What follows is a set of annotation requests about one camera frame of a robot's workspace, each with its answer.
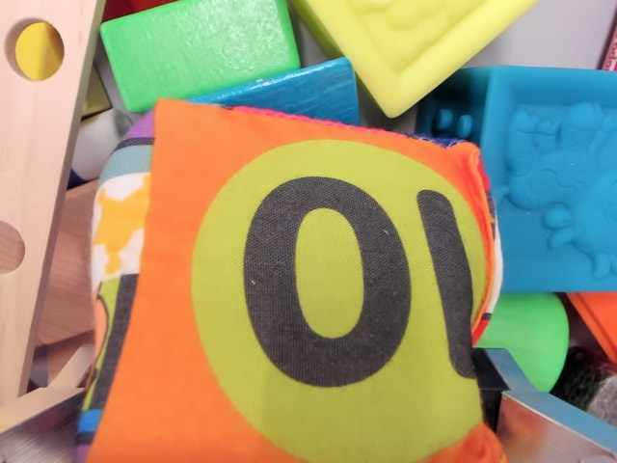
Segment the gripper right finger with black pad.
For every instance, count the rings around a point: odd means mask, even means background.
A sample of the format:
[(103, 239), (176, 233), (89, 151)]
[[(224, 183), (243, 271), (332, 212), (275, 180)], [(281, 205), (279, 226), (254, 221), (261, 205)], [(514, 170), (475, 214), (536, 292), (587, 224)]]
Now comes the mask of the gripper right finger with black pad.
[(485, 420), (510, 462), (614, 462), (616, 428), (538, 391), (505, 349), (476, 349)]

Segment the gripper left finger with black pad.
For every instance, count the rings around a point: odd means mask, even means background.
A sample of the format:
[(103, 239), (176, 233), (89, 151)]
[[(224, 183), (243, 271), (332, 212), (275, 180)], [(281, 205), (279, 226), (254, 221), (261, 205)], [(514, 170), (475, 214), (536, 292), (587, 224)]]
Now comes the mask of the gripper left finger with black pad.
[(85, 392), (36, 389), (1, 407), (1, 460), (7, 463), (71, 462)]

